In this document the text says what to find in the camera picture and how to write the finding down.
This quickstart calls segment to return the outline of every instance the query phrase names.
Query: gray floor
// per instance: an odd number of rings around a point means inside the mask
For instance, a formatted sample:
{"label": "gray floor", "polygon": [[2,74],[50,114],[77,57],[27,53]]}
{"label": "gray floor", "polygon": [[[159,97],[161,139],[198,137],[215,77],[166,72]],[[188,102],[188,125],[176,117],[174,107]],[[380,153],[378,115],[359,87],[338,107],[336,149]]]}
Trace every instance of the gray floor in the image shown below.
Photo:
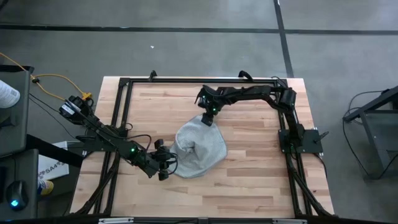
{"label": "gray floor", "polygon": [[[398,29],[393,0],[280,0],[286,29]],[[118,0],[10,1],[0,21],[24,24],[136,27],[277,28],[271,0]],[[352,96],[398,84],[398,36],[288,35],[294,76],[304,78],[314,122],[330,134],[323,140],[328,183],[337,215],[398,222],[398,179],[365,182],[345,143],[341,117]],[[106,75],[235,77],[246,70],[255,77],[286,77],[279,34],[139,33],[139,32],[0,32],[0,51],[35,73],[60,73],[98,96]],[[78,94],[62,80],[42,84],[67,97]],[[53,107],[61,102],[36,87],[32,93]],[[376,95],[359,97],[360,106]],[[71,133],[83,130],[59,120]],[[30,105],[29,132],[52,142],[71,140],[36,105]],[[362,127],[347,134],[366,167],[374,158]],[[65,204],[49,205],[52,214]]]}

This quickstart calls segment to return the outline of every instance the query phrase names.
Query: wooden table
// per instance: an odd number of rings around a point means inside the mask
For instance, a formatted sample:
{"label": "wooden table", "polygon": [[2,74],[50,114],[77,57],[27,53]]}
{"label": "wooden table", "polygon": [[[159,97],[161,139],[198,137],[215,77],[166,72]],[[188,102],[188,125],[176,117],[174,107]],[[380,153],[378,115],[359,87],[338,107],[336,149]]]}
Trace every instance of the wooden table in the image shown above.
{"label": "wooden table", "polygon": [[[96,115],[110,124],[120,77],[104,77]],[[297,92],[296,110],[305,128],[313,127],[304,81],[287,79]],[[217,86],[251,86],[220,84]],[[135,83],[128,122],[129,135],[150,134],[171,146],[175,133],[195,115],[204,112],[193,102],[199,83]],[[122,100],[119,119],[123,111]],[[280,152],[276,110],[265,101],[240,101],[225,106],[215,118],[228,147],[227,158],[205,176],[183,179],[171,175],[160,182],[121,160],[112,216],[132,217],[294,217],[284,155]],[[143,146],[147,139],[137,139]],[[98,185],[104,153],[96,152],[83,161],[71,212],[77,211]],[[308,187],[333,213],[328,183],[321,162],[303,154]],[[108,190],[105,190],[103,207]],[[299,190],[300,207],[304,211]]]}

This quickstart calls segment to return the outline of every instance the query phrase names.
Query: black metal frame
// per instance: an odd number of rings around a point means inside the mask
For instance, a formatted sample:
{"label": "black metal frame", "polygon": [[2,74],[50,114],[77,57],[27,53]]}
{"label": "black metal frame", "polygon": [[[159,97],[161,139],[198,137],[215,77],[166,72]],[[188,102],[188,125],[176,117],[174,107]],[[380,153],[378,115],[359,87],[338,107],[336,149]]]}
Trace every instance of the black metal frame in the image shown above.
{"label": "black metal frame", "polygon": [[[126,99],[125,99],[125,104],[124,104],[124,109],[123,109],[123,115],[121,118],[121,126],[118,127],[120,132],[122,132],[126,129],[126,122],[127,122],[128,111],[129,111],[129,106],[130,106],[130,99],[131,99],[132,88],[133,88],[134,83],[242,83],[242,84],[250,83],[250,84],[268,84],[268,85],[274,85],[274,86],[280,85],[279,81],[276,79],[257,79],[256,80],[256,79],[252,79],[248,74],[244,75],[242,72],[239,73],[238,77],[240,77],[240,78],[167,78],[167,77],[155,78],[156,76],[157,76],[157,74],[155,73],[155,71],[152,71],[149,78],[120,78],[119,79],[118,92],[116,94],[116,100],[115,100],[115,104],[114,104],[114,111],[113,111],[111,125],[116,127],[116,121],[118,118],[121,100],[122,100],[121,95],[122,95],[124,87],[127,86],[127,94],[126,94]],[[286,129],[284,115],[282,113],[278,112],[278,117],[279,117],[280,128],[282,130]],[[103,180],[103,177],[105,176],[105,174],[108,170],[110,156],[111,156],[110,152],[105,152],[103,168],[101,170],[101,180]],[[289,167],[289,163],[292,162],[291,154],[285,154],[285,158],[286,158],[287,167]],[[289,178],[290,191],[291,191],[291,195],[292,195],[292,205],[294,208],[295,216],[298,216],[298,215],[302,215],[302,212],[299,207],[299,199],[297,197],[297,189],[295,187],[294,175],[298,175],[303,180],[303,182],[301,184],[306,185],[306,183],[305,183],[303,162],[302,162],[300,153],[296,152],[296,158],[297,158],[297,170],[298,170],[297,174],[294,174],[290,170],[288,170],[287,172],[288,172],[288,178]],[[119,159],[120,158],[115,158],[114,162],[119,162]],[[109,216],[111,214],[114,191],[116,188],[116,178],[117,178],[116,176],[117,175],[115,175],[111,180],[107,204],[106,204],[106,208],[104,210],[104,214],[107,214]],[[95,204],[94,213],[100,213],[101,201],[102,201],[102,195],[99,198],[99,200],[97,200],[97,202]],[[304,195],[304,202],[305,202],[305,213],[307,215],[312,215],[312,208],[310,206],[309,198],[307,198],[305,195]],[[239,219],[239,220],[246,220],[246,221],[251,222],[251,221],[256,221],[258,219],[245,218],[245,219]]]}
{"label": "black metal frame", "polygon": [[[349,115],[345,116],[343,118],[344,122],[351,122],[356,118],[361,118],[361,121],[363,123],[363,127],[365,129],[366,135],[368,137],[368,141],[371,145],[371,147],[377,152],[377,155],[379,156],[381,165],[382,165],[382,170],[387,169],[388,164],[391,161],[390,156],[388,155],[388,152],[386,149],[380,149],[377,147],[374,137],[375,135],[373,134],[371,128],[369,127],[368,124],[368,119],[367,119],[367,114],[374,114],[374,113],[397,113],[395,110],[377,110],[378,108],[384,106],[387,103],[390,102],[396,102],[398,100],[398,86],[385,91],[383,94],[378,96],[376,99],[370,101],[369,103],[365,104],[364,106],[360,107],[359,109],[355,110],[354,112],[350,113]],[[383,174],[382,177],[390,177],[390,176],[397,176],[398,175],[398,170],[394,170],[392,167],[388,168],[388,170]],[[364,176],[364,179],[379,179],[380,174],[369,174]]]}
{"label": "black metal frame", "polygon": [[[70,224],[70,223],[104,223],[104,218],[109,218],[105,214],[92,214],[92,215],[69,215],[67,217],[50,217],[50,218],[37,218],[34,220],[17,220],[10,221],[7,223],[48,223],[48,224]],[[365,220],[352,220],[348,218],[339,217],[319,217],[312,215],[300,215],[295,220],[289,218],[170,218],[170,217],[112,217],[118,219],[119,223],[121,220],[130,221],[129,223],[142,223],[142,224],[154,224],[154,223],[165,223],[165,224],[176,224],[176,223],[197,223],[197,224],[387,224],[374,221]]]}

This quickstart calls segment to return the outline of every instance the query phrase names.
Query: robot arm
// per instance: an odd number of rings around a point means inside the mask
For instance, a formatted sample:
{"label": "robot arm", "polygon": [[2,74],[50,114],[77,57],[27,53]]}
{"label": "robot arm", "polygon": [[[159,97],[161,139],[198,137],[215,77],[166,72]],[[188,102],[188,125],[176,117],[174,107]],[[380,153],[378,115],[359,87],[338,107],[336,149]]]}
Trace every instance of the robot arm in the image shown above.
{"label": "robot arm", "polygon": [[[273,96],[279,94],[279,100]],[[286,117],[289,126],[289,140],[294,147],[302,146],[304,127],[299,123],[295,111],[296,92],[291,88],[256,85],[248,88],[236,89],[233,87],[218,87],[214,90],[206,85],[200,90],[197,100],[198,106],[206,109],[202,122],[208,126],[213,123],[213,118],[221,111],[224,105],[232,105],[241,100],[264,100],[271,108],[280,111]]]}
{"label": "robot arm", "polygon": [[177,155],[169,152],[163,146],[163,140],[155,142],[155,152],[147,152],[147,149],[129,138],[121,137],[117,128],[103,124],[80,97],[69,97],[60,107],[60,114],[69,122],[82,125],[91,130],[88,136],[76,138],[85,144],[90,151],[117,152],[133,166],[138,166],[149,178],[159,172],[159,180],[169,177],[167,168],[177,160]]}

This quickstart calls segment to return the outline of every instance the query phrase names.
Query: gray cloth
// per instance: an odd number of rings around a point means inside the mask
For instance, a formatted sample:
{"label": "gray cloth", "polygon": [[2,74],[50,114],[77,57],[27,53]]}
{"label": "gray cloth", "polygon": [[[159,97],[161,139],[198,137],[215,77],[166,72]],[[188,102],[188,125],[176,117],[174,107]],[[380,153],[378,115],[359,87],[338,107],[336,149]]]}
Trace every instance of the gray cloth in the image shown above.
{"label": "gray cloth", "polygon": [[[198,115],[184,124],[177,134],[170,152],[178,155],[178,167],[175,174],[184,178],[200,177],[225,159],[226,144],[217,125],[210,127],[200,120]],[[175,169],[171,164],[169,172]]]}

